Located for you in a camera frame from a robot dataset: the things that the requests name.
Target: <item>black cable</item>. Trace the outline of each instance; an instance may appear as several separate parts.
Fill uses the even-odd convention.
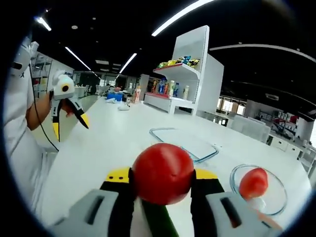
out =
[[[36,107],[36,99],[35,99],[35,91],[34,91],[34,82],[33,82],[33,78],[32,78],[32,71],[31,71],[31,65],[29,65],[29,68],[30,68],[30,77],[31,77],[31,82],[32,82],[32,89],[33,89],[33,97],[34,97],[34,107],[35,107],[35,111],[36,111],[36,115],[38,116],[38,120],[39,120],[39,125],[41,127],[41,129],[43,130],[43,133],[45,135],[45,137],[48,139],[48,141],[50,142],[50,144],[56,149],[56,151],[59,151],[57,149],[57,147],[51,142],[51,140],[48,138],[42,124],[41,124],[41,121],[40,121],[40,116],[39,116],[39,113],[38,113],[38,109]]]

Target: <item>black ceiling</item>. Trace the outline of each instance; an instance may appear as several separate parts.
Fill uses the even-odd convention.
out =
[[[157,37],[151,36],[164,21],[193,2],[64,1],[43,13],[52,31],[35,24],[33,40],[40,44],[40,52],[83,71],[86,68],[65,46],[95,72],[106,68],[96,64],[96,59],[109,61],[108,68],[113,71],[113,63],[123,65],[138,53],[124,71],[130,76],[155,76],[153,69],[171,59],[176,37],[203,25],[210,27],[209,48],[239,42],[269,44],[299,49],[316,58],[315,1],[215,0],[184,16]],[[225,66],[222,95],[253,99],[295,114],[307,114],[316,108],[316,63],[311,60],[258,47],[209,53]],[[266,93],[279,96],[279,101],[267,99]]]

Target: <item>white table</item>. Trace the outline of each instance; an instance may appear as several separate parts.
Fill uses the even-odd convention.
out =
[[[206,161],[206,165],[218,175],[226,191],[231,191],[231,170],[243,163],[261,166],[277,175],[287,190],[288,204],[284,212],[273,219],[283,227],[296,217],[311,191],[301,163],[288,159],[286,153],[278,149],[189,114],[169,115],[143,104],[132,105],[130,111],[118,111],[118,106],[99,99],[87,111],[90,129],[78,123],[60,147],[44,189],[44,223],[54,223],[91,189],[100,188],[109,171],[132,166],[145,148],[157,142],[149,130],[159,127],[185,129],[215,144],[219,154]],[[167,206],[181,237],[194,236],[190,201],[188,195],[183,201]],[[142,229],[140,216],[139,212],[134,213],[132,230]],[[147,236],[131,232],[131,236],[137,235]]]

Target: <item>window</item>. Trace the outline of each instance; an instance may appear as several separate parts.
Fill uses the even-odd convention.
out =
[[[102,80],[102,79],[101,79],[99,85],[100,85],[100,86],[104,86],[104,83],[105,83],[105,80]]]
[[[224,100],[224,104],[223,104],[223,111],[228,111],[231,112],[233,109],[233,102],[229,102],[227,100]]]
[[[220,109],[221,102],[222,102],[222,99],[218,99],[218,102],[217,102],[217,109],[218,109],[218,110]]]
[[[244,112],[245,112],[245,106],[238,105],[237,114],[243,115]]]
[[[110,80],[109,84],[112,85],[112,86],[115,86],[115,80]]]

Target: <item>snack package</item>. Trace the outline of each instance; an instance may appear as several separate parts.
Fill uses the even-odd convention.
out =
[[[188,66],[195,68],[198,63],[199,63],[199,59],[193,59],[188,62]]]
[[[177,60],[169,60],[169,61],[168,61],[168,66],[175,65],[176,62],[177,62]]]
[[[184,63],[184,64],[187,64],[190,59],[191,59],[191,56],[180,57],[180,58],[177,60],[176,63]]]
[[[180,57],[180,58],[177,60],[176,64],[177,64],[177,63],[182,63],[183,60],[184,60],[184,57]]]
[[[191,56],[185,56],[183,60],[183,64],[188,64],[189,60],[191,59]]]
[[[163,67],[166,67],[166,66],[168,66],[168,63],[163,62],[163,63],[160,63],[157,68],[163,68]]]

